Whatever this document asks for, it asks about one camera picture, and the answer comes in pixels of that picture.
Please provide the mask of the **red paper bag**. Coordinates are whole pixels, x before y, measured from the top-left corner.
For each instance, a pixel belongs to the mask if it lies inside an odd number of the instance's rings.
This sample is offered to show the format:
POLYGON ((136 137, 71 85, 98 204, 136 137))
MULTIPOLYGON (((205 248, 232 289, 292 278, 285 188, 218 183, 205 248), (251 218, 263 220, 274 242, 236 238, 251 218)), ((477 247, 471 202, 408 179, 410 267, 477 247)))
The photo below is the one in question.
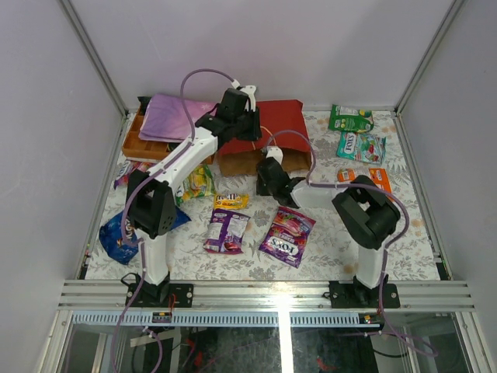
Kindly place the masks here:
POLYGON ((262 101, 259 108, 262 137, 257 141, 233 139, 217 152, 216 160, 223 176, 255 175, 256 165, 263 159, 262 148, 269 137, 272 146, 283 152, 283 169, 290 173, 311 167, 308 131, 303 103, 297 99, 262 101))

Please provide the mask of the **yellow M&M's packet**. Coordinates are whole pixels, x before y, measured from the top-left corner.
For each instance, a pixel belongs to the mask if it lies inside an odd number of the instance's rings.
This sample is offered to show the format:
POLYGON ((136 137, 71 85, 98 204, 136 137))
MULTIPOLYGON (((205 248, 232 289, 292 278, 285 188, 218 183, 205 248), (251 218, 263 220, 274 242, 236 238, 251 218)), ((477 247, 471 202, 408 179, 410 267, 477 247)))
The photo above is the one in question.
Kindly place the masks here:
POLYGON ((214 209, 241 210, 247 207, 249 195, 245 193, 216 194, 214 209))

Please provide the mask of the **purple Fox's berries bag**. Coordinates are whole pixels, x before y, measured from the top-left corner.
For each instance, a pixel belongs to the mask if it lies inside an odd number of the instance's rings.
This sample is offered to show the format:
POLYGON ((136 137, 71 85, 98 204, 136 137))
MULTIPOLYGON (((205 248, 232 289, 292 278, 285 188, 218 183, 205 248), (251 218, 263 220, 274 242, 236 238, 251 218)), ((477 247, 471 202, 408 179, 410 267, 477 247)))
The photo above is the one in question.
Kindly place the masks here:
POLYGON ((315 220, 288 207, 278 207, 259 250, 298 268, 315 220))

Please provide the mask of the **purple white candy bag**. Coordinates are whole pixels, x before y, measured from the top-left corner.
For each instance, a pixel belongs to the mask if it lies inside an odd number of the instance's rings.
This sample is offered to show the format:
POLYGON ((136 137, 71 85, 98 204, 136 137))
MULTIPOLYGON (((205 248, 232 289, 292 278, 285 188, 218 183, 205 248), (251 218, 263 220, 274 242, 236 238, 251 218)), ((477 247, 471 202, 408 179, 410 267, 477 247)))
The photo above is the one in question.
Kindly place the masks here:
POLYGON ((250 217, 238 211, 214 209, 203 248, 209 253, 238 255, 250 217))

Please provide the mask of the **yellow green Fox's candy bag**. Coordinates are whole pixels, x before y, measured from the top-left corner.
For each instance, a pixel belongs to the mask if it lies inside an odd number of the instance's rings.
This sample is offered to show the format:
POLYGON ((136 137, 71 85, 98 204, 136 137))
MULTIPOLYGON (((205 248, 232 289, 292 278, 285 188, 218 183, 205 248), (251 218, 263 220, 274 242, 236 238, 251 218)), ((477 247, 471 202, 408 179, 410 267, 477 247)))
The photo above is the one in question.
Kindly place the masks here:
POLYGON ((214 178, 208 165, 197 166, 180 184, 176 191, 176 204, 188 200, 214 195, 214 178))

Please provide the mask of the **green candy packet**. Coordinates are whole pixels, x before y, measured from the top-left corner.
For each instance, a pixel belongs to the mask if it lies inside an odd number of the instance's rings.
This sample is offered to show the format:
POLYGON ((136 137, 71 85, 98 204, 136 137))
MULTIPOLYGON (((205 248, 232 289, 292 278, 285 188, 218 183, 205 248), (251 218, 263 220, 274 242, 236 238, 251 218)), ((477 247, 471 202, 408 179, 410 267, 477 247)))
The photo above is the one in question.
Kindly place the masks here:
POLYGON ((353 109, 333 105, 328 122, 328 129, 340 132, 367 133, 374 128, 374 119, 370 110, 353 109))

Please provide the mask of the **teal Fox's candy bag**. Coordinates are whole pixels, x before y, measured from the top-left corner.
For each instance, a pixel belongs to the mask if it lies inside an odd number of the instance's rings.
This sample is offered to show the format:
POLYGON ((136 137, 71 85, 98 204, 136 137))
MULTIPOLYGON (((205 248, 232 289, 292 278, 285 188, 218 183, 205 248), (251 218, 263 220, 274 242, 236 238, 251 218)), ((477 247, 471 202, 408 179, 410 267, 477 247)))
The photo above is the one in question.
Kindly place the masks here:
POLYGON ((336 155, 342 159, 381 165, 386 154, 386 140, 369 133, 344 132, 340 136, 336 155))

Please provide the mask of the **orange snack packet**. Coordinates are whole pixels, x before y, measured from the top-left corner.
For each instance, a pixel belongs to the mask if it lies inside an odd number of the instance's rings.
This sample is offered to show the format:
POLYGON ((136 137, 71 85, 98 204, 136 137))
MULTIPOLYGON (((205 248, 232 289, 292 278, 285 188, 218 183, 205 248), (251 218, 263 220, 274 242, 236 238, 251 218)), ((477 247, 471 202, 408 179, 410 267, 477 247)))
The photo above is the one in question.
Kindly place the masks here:
POLYGON ((388 174, 383 168, 344 168, 337 172, 337 180, 339 183, 351 183, 359 176, 367 176, 379 189, 385 190, 388 193, 392 192, 388 174))

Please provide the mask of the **pink purple Fox's candy bag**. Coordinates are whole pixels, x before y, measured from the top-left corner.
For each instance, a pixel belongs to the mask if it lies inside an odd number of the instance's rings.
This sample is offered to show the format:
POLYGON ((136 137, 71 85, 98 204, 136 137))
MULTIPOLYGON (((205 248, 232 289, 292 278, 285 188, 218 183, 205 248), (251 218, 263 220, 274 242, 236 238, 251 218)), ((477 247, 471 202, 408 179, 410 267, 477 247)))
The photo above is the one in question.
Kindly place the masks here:
POLYGON ((138 169, 139 171, 147 171, 151 166, 153 166, 153 162, 139 162, 134 160, 126 160, 123 165, 120 167, 116 179, 113 182, 113 189, 117 189, 118 187, 124 186, 128 184, 128 180, 130 174, 138 169))

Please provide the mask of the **blue Oreo snack bag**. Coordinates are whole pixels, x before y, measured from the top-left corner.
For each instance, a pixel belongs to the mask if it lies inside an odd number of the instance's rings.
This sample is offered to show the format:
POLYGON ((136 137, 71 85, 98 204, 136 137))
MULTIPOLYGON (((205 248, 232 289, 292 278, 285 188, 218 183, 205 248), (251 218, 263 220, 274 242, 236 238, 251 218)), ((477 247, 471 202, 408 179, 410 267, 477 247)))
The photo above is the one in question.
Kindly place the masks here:
MULTIPOLYGON (((121 232, 122 216, 123 212, 121 211, 100 227, 99 241, 109 258, 120 264, 127 265, 137 255, 138 247, 124 243, 123 234, 121 232)), ((178 228, 190 221, 191 218, 176 207, 176 219, 172 225, 172 229, 178 228)), ((134 228, 131 226, 128 218, 125 222, 124 231, 129 241, 135 241, 137 239, 134 228)))

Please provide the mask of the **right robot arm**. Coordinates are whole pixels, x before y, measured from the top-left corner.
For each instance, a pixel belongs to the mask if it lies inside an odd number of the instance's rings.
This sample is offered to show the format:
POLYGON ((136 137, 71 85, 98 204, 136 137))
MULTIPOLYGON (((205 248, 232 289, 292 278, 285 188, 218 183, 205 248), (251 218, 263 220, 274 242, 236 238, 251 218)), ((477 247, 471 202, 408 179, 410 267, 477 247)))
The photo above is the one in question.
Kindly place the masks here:
POLYGON ((274 157, 260 161, 256 172, 258 192, 272 196, 280 205, 328 208, 338 213, 359 246, 355 275, 359 283, 353 289, 354 297, 366 307, 379 301, 386 266, 384 241, 395 232, 401 217, 401 202, 367 176, 358 176, 350 183, 311 183, 302 177, 290 177, 274 157))

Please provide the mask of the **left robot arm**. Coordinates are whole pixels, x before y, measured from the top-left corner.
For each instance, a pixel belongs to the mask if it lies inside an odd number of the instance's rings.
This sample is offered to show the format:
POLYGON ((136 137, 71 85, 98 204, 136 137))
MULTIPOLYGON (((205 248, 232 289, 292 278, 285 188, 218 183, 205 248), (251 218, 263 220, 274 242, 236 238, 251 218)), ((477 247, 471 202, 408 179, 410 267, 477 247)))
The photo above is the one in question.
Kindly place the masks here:
POLYGON ((147 172, 130 176, 123 216, 135 229, 147 282, 143 297, 153 306, 164 305, 170 296, 169 286, 162 282, 169 275, 166 239, 176 219, 176 192, 202 161, 232 139, 261 137, 255 92, 253 85, 227 89, 214 113, 199 118, 175 150, 147 172))

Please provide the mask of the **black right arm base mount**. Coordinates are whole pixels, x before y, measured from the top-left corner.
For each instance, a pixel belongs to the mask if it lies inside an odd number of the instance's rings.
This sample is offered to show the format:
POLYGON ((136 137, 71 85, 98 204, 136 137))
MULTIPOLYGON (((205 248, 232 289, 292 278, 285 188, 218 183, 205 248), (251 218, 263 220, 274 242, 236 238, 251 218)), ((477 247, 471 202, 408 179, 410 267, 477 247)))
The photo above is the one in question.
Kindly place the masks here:
POLYGON ((388 277, 373 289, 361 284, 355 277, 353 281, 329 281, 328 290, 323 298, 331 302, 334 309, 379 309, 380 286, 382 285, 382 303, 385 309, 399 309, 400 298, 395 284, 388 282, 388 277))

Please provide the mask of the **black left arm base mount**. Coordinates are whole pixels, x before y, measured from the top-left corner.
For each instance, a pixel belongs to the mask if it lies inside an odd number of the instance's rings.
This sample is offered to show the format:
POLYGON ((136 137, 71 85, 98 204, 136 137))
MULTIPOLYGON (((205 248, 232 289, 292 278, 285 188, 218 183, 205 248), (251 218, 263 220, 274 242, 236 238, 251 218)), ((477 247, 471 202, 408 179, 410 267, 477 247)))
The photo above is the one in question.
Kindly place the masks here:
POLYGON ((193 305, 194 285, 172 283, 169 275, 155 285, 144 281, 138 273, 128 273, 120 283, 127 288, 126 305, 130 307, 186 309, 193 305))

